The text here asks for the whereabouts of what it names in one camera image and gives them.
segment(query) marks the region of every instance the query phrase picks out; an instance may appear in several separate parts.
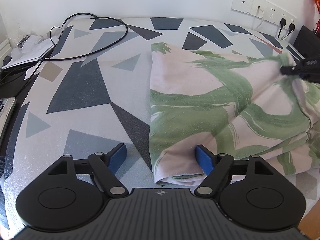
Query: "logo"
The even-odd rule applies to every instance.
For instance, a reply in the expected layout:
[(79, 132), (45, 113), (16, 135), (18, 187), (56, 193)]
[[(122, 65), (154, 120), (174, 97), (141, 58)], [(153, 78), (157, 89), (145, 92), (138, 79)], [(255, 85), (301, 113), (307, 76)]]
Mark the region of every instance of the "logo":
[(165, 192), (164, 190), (159, 190), (159, 191), (157, 192), (157, 194), (158, 194), (158, 195), (164, 195), (164, 194), (166, 194), (166, 192)]
[(316, 61), (316, 60), (307, 61), (307, 66), (309, 66), (309, 65), (316, 65), (316, 64), (317, 64), (317, 61)]

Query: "mattress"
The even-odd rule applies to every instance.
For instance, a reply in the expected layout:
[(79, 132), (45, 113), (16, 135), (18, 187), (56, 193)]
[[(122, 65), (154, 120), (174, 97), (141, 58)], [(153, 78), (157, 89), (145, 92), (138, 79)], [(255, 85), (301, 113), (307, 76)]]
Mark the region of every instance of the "mattress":
[[(122, 19), (129, 32), (119, 43), (94, 55), (47, 62), (22, 105), (5, 161), (5, 208), (10, 230), (24, 226), (18, 194), (60, 156), (87, 158), (125, 143), (128, 157), (116, 176), (133, 187), (185, 187), (155, 184), (148, 149), (151, 44), (166, 42), (188, 50), (235, 53), (253, 58), (290, 53), (285, 41), (224, 23), (182, 18)], [(83, 55), (119, 39), (125, 27), (106, 19), (74, 20), (65, 28), (52, 58)], [(79, 175), (88, 181), (88, 175)], [(313, 169), (287, 176), (302, 191), (307, 210), (320, 197), (320, 174)]]

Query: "black plug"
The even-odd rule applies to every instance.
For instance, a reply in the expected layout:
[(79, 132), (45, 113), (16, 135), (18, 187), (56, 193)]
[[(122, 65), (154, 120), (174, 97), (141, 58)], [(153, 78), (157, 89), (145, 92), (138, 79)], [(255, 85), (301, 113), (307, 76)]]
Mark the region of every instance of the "black plug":
[(282, 18), (281, 21), (280, 21), (280, 24), (281, 24), (281, 26), (283, 28), (283, 26), (285, 26), (287, 24), (287, 20)]
[(281, 33), (283, 27), (287, 24), (287, 20), (282, 18), (281, 21), (280, 21), (280, 24), (281, 24), (281, 28), (280, 28), (280, 31), (279, 31), (278, 39), (280, 38), (280, 33)]
[(296, 26), (295, 26), (293, 23), (291, 23), (291, 24), (289, 25), (289, 33), (288, 33), (288, 36), (289, 36), (290, 33), (292, 33), (292, 32), (295, 30), (295, 28), (296, 28)]

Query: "black cable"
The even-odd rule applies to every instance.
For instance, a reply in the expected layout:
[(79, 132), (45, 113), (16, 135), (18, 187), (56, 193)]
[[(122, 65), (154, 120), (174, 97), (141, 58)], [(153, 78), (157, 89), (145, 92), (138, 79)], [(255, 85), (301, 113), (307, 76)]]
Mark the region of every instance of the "black cable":
[(52, 36), (51, 36), (51, 32), (52, 32), (52, 30), (53, 30), (54, 28), (60, 28), (60, 29), (62, 29), (62, 27), (55, 26), (55, 27), (52, 27), (51, 30), (50, 30), (50, 41), (53, 43), (54, 46), (56, 46), (56, 44), (53, 42)]
[(280, 21), (280, 24), (281, 24), (281, 28), (280, 28), (280, 31), (279, 31), (278, 39), (280, 38), (280, 33), (281, 33), (283, 27), (287, 24), (287, 20), (282, 18), (281, 21)]
[(62, 24), (61, 28), (64, 27), (64, 25), (67, 23), (68, 20), (70, 20), (71, 18), (73, 17), (76, 17), (78, 15), (89, 15), (89, 16), (92, 16), (93, 18), (98, 18), (98, 16), (96, 16), (95, 14), (92, 14), (92, 13), (76, 13), (76, 14), (73, 14), (71, 16), (69, 16)]
[(33, 64), (33, 62), (31, 63), (24, 63), (22, 64), (22, 66), (14, 68), (13, 70), (11, 70), (9, 73), (7, 73), (2, 79), (0, 79), (0, 85), (2, 84), (1, 82), (6, 79), (7, 77), (19, 74), (21, 72), (21, 70), (23, 72), (26, 72), (29, 68), (32, 68), (33, 66), (35, 66), (35, 64)]
[(36, 67), (36, 69), (34, 70), (34, 72), (31, 74), (31, 76), (28, 78), (28, 81), (20, 88), (20, 90), (18, 91), (18, 93), (16, 94), (15, 97), (18, 97), (18, 95), (22, 92), (22, 90), (25, 89), (25, 87), (30, 83), (31, 78), (33, 77), (33, 75), (36, 73), (36, 71), (40, 68), (41, 64), (43, 61), (41, 61), (41, 63), (39, 63), (39, 65)]
[(290, 35), (290, 33), (292, 33), (295, 30), (295, 28), (296, 28), (296, 26), (293, 23), (291, 23), (289, 26), (288, 36)]
[(281, 33), (282, 29), (283, 29), (283, 26), (281, 26), (281, 28), (280, 28), (278, 39), (280, 38), (280, 33)]
[[(77, 16), (77, 15), (80, 15), (80, 14), (72, 15), (72, 16), (70, 16), (68, 19), (70, 19), (71, 17)], [(117, 40), (117, 41), (109, 44), (108, 46), (105, 46), (105, 47), (103, 47), (103, 48), (101, 48), (101, 49), (98, 49), (98, 50), (96, 50), (96, 51), (93, 51), (93, 52), (90, 52), (90, 53), (87, 53), (87, 54), (84, 54), (84, 55), (75, 56), (75, 57), (68, 57), (68, 58), (45, 58), (44, 61), (64, 61), (64, 60), (73, 60), (73, 59), (78, 59), (78, 58), (82, 58), (82, 57), (87, 57), (87, 56), (93, 55), (93, 54), (95, 54), (95, 53), (98, 53), (98, 52), (100, 52), (100, 51), (103, 51), (103, 50), (105, 50), (105, 49), (108, 49), (108, 48), (112, 47), (113, 45), (117, 44), (119, 41), (123, 40), (123, 39), (125, 38), (125, 36), (128, 34), (128, 31), (129, 31), (128, 26), (127, 26), (124, 22), (122, 22), (122, 21), (120, 21), (120, 20), (117, 20), (117, 19), (114, 19), (114, 18), (111, 18), (111, 17), (94, 17), (94, 18), (91, 18), (91, 19), (111, 19), (111, 20), (115, 20), (115, 21), (120, 22), (122, 25), (125, 26), (126, 32), (125, 32), (125, 34), (124, 34), (119, 40)]]
[(19, 77), (21, 77), (23, 74), (24, 74), (24, 72), (21, 73), (21, 75), (16, 76), (15, 78), (13, 78), (13, 79), (11, 79), (11, 80), (8, 80), (8, 81), (6, 81), (6, 82), (1, 83), (0, 86), (3, 86), (3, 85), (5, 85), (5, 84), (9, 84), (9, 83), (11, 83), (12, 81), (15, 81), (16, 79), (18, 79)]
[[(98, 17), (98, 16), (96, 16), (96, 15), (94, 15), (94, 14), (91, 14), (91, 13), (76, 13), (76, 14), (73, 14), (73, 15), (69, 16), (69, 17), (63, 22), (63, 24), (62, 24), (61, 27), (55, 26), (55, 27), (52, 27), (52, 28), (51, 28), (51, 30), (50, 30), (50, 40), (51, 40), (51, 42), (54, 44), (54, 47), (53, 47), (50, 51), (52, 51), (52, 50), (55, 48), (55, 46), (56, 46), (56, 44), (55, 44), (55, 43), (53, 42), (53, 40), (52, 40), (52, 36), (51, 36), (52, 30), (53, 30), (54, 28), (60, 28), (60, 29), (62, 29), (63, 26), (66, 24), (66, 22), (67, 22), (68, 20), (70, 20), (71, 18), (73, 18), (73, 17), (75, 17), (75, 16), (79, 16), (79, 15), (89, 15), (89, 16), (92, 16), (91, 19), (111, 19), (111, 20), (115, 20), (115, 21), (121, 23), (122, 25), (124, 25), (124, 26), (126, 27), (126, 32), (125, 32), (125, 34), (124, 34), (121, 38), (119, 38), (117, 41), (113, 42), (112, 44), (109, 44), (109, 45), (107, 45), (107, 46), (105, 46), (105, 47), (103, 47), (103, 48), (101, 48), (101, 49), (98, 49), (98, 50), (96, 50), (96, 51), (93, 51), (93, 52), (90, 52), (90, 53), (87, 53), (87, 54), (83, 54), (83, 55), (79, 55), (79, 56), (75, 56), (75, 57), (69, 57), (69, 58), (55, 58), (55, 59), (51, 59), (51, 58), (45, 58), (47, 55), (51, 54), (51, 53), (47, 53), (44, 57), (42, 57), (42, 58), (40, 58), (40, 59), (38, 59), (38, 60), (36, 60), (36, 61), (29, 62), (29, 63), (38, 63), (38, 62), (41, 62), (41, 63), (38, 65), (38, 67), (36, 68), (36, 70), (33, 72), (33, 74), (31, 75), (31, 77), (32, 77), (32, 76), (34, 75), (34, 73), (39, 69), (39, 67), (40, 67), (40, 65), (42, 64), (43, 61), (64, 61), (64, 60), (73, 60), (73, 59), (78, 59), (78, 58), (82, 58), (82, 57), (87, 57), (87, 56), (93, 55), (93, 54), (95, 54), (95, 53), (98, 53), (98, 52), (100, 52), (100, 51), (102, 51), (102, 50), (105, 50), (105, 49), (110, 48), (111, 46), (117, 44), (119, 41), (123, 40), (123, 39), (125, 38), (125, 36), (128, 34), (128, 31), (129, 31), (128, 26), (127, 26), (124, 22), (122, 22), (122, 21), (120, 21), (120, 20), (117, 20), (117, 19), (114, 19), (114, 18), (111, 18), (111, 17)], [(0, 86), (1, 86), (2, 84), (4, 84), (4, 83), (1, 83), (1, 82), (2, 82), (6, 77), (8, 77), (12, 72), (18, 71), (18, 70), (20, 70), (20, 68), (15, 68), (14, 70), (10, 71), (6, 76), (4, 76), (4, 77), (0, 80)], [(29, 81), (31, 80), (31, 77), (29, 78), (29, 80), (27, 81), (27, 83), (19, 90), (18, 94), (20, 94), (20, 92), (28, 85)]]

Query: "blue pad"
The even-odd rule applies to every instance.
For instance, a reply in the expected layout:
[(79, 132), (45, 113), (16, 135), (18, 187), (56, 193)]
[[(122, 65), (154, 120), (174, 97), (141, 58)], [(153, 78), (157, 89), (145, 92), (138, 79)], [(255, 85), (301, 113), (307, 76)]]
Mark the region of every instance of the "blue pad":
[(202, 150), (199, 146), (195, 150), (196, 160), (200, 167), (204, 170), (206, 175), (209, 175), (213, 171), (214, 166), (212, 164), (212, 159), (210, 156)]
[(108, 168), (113, 175), (116, 174), (122, 163), (127, 158), (127, 147), (122, 145), (115, 153), (113, 153), (109, 159)]

